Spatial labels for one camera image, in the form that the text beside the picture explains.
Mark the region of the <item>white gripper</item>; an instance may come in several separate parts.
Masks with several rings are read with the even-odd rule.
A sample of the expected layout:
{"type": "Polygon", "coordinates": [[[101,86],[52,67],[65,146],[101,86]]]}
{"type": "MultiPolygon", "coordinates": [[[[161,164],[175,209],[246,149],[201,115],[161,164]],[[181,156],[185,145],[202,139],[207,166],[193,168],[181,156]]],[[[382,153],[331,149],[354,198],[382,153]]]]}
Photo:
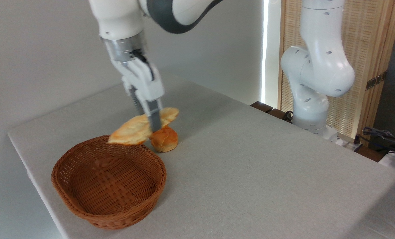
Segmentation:
{"type": "Polygon", "coordinates": [[[151,132],[156,132],[162,128],[160,111],[162,109],[161,100],[164,95],[164,86],[161,75],[153,63],[145,63],[141,59],[134,58],[130,61],[111,60],[112,65],[122,75],[122,82],[135,104],[138,115],[146,114],[151,132]],[[136,95],[139,91],[144,100],[144,110],[136,95]]]}

